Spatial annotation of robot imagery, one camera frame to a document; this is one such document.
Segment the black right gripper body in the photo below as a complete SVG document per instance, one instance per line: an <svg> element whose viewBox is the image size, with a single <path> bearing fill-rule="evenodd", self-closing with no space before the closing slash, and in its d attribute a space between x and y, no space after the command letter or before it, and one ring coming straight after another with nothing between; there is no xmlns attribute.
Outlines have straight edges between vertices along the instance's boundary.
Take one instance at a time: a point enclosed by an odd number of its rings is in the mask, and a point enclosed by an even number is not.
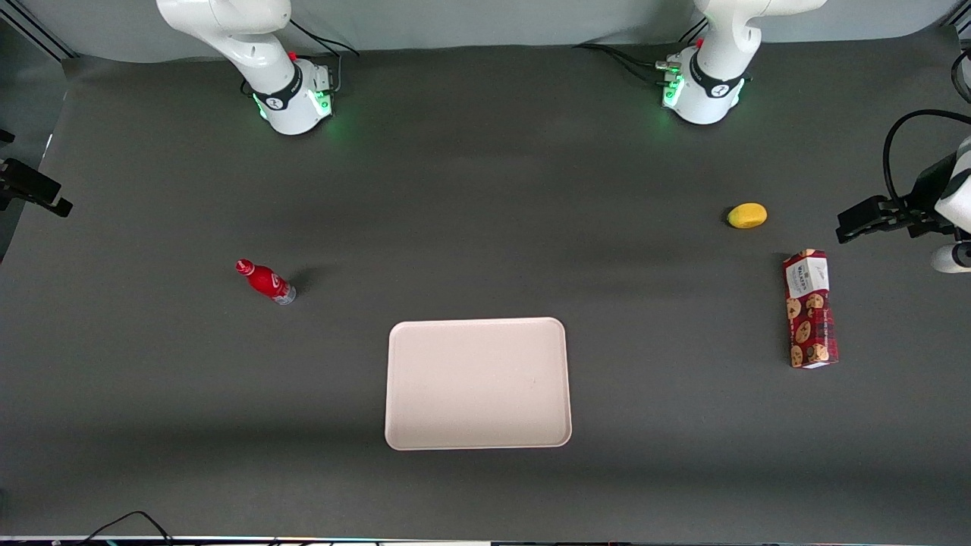
<svg viewBox="0 0 971 546"><path fill-rule="evenodd" d="M53 179L20 160L8 158L1 165L1 205L8 206L13 199L52 206Z"/></svg>

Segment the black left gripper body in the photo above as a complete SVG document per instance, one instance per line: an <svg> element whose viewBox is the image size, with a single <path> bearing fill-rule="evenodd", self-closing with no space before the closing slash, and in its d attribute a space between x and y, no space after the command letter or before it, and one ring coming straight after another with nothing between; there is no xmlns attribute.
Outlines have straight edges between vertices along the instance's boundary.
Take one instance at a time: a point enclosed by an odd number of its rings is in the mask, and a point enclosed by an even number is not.
<svg viewBox="0 0 971 546"><path fill-rule="evenodd" d="M940 233L957 237L958 229L935 210L937 201L943 196L949 184L951 173L956 166L957 155L951 153L919 173L913 189L904 197L911 215L918 221L909 221L907 232L910 237L922 237L929 233Z"/></svg>

